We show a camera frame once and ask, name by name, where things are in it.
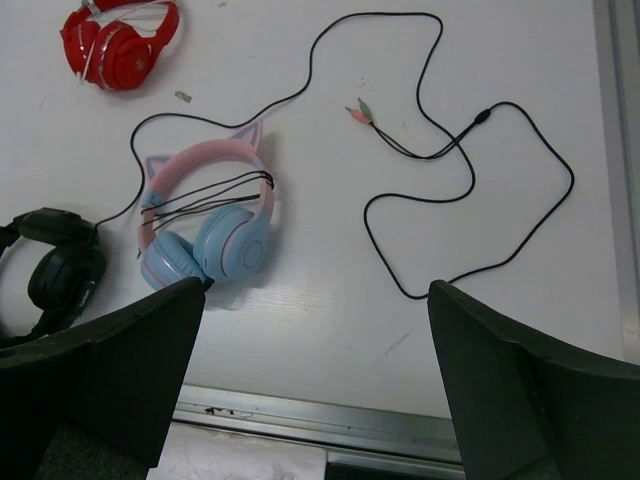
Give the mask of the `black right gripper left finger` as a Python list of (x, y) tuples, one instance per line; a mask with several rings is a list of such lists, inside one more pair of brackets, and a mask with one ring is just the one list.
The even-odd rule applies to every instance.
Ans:
[(189, 278), (2, 349), (2, 478), (146, 478), (159, 464), (204, 303), (204, 286)]

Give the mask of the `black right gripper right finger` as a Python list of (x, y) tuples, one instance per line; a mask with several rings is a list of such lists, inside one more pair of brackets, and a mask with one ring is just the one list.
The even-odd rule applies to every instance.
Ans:
[(636, 479), (639, 368), (429, 287), (431, 333), (469, 479)]

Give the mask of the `black headset with microphone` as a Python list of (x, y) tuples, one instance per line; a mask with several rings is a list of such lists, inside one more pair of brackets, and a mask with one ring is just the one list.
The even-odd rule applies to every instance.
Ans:
[(32, 303), (42, 315), (23, 336), (1, 336), (1, 348), (22, 345), (69, 328), (82, 314), (106, 271), (96, 227), (80, 215), (41, 208), (15, 217), (1, 228), (1, 249), (20, 238), (52, 247), (37, 264), (28, 286)]

